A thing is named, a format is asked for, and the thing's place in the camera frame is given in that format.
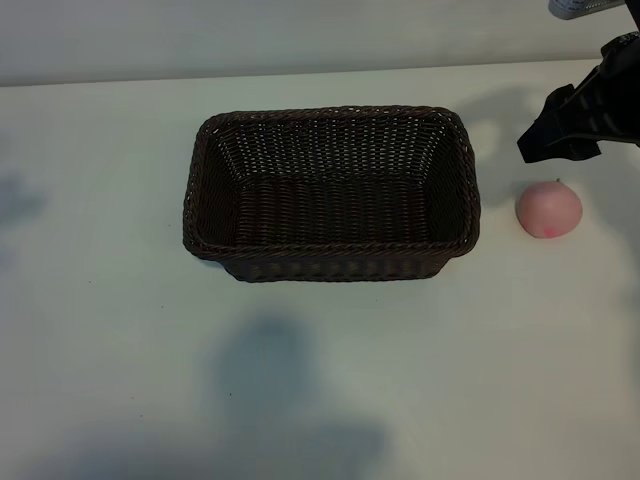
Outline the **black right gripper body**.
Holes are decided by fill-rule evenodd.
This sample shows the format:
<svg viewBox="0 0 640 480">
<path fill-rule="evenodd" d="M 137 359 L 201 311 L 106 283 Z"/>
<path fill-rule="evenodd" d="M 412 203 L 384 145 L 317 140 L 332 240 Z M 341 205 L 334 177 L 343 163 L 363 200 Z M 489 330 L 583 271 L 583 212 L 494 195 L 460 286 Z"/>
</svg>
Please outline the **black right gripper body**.
<svg viewBox="0 0 640 480">
<path fill-rule="evenodd" d="M 599 141 L 639 146 L 639 58 L 603 60 L 571 96 L 572 149 Z"/>
</svg>

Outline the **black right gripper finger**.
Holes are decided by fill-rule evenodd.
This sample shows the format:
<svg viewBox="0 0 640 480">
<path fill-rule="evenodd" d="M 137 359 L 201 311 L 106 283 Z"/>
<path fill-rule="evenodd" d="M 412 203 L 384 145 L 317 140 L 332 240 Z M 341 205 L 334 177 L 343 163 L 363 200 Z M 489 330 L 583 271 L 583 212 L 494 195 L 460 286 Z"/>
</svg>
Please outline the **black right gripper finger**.
<svg viewBox="0 0 640 480">
<path fill-rule="evenodd" d="M 555 117 L 536 119 L 518 139 L 517 146 L 525 163 L 584 161 L 601 154 L 595 140 L 566 136 Z"/>
<path fill-rule="evenodd" d="M 574 94 L 573 84 L 567 84 L 552 91 L 545 100 L 541 121 L 550 123 L 552 120 L 557 120 L 560 123 L 571 123 L 575 118 L 574 108 L 570 103 Z"/>
</svg>

